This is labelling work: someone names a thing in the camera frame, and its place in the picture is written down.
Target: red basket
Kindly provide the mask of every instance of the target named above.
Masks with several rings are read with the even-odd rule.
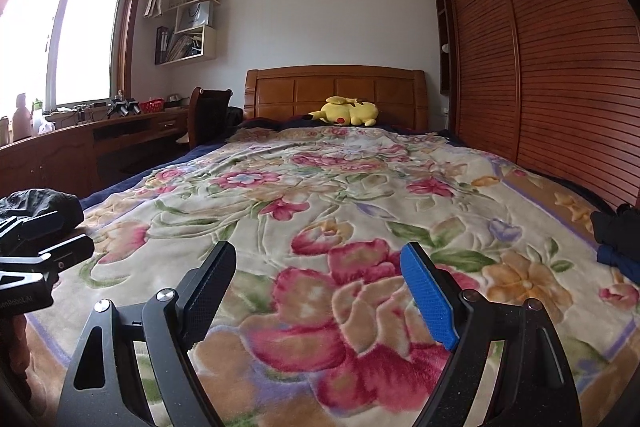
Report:
[[[142,112],[161,112],[164,108],[164,100],[162,98],[155,98],[148,102],[140,102],[139,106]]]

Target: metal screw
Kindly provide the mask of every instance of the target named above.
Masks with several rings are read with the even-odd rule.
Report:
[[[527,299],[527,308],[535,312],[539,312],[543,308],[542,302],[538,299]]]
[[[94,310],[98,313],[105,312],[109,309],[109,306],[111,306],[111,301],[109,299],[101,299],[95,303]]]
[[[160,290],[156,294],[156,299],[161,302],[170,301],[174,298],[175,292],[171,288],[165,288],[164,290]]]
[[[468,302],[478,302],[480,300],[480,294],[476,290],[466,289],[462,290],[462,298]]]

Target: stuffed animal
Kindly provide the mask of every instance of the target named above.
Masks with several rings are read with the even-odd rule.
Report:
[[[359,102],[357,98],[330,96],[320,111],[309,113],[312,120],[322,120],[338,125],[362,125],[371,127],[376,124],[378,108],[370,102]]]

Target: desk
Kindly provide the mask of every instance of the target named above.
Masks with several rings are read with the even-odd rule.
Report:
[[[105,155],[187,132],[187,109],[67,127],[0,148],[0,197],[53,188],[85,198],[108,187],[98,174]]]

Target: floral blanket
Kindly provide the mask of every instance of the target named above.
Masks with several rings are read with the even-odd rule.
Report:
[[[640,293],[595,262],[591,210],[560,185],[435,135],[240,130],[86,211],[94,256],[62,274],[52,308],[29,317],[34,411],[50,425],[95,301],[146,301],[227,240],[238,270],[190,352],[226,425],[411,426],[448,356],[400,273],[400,248],[418,241],[463,288],[544,303],[584,425],[595,425],[638,364]],[[500,351],[468,425],[482,422]],[[167,426],[142,347],[138,363]]]

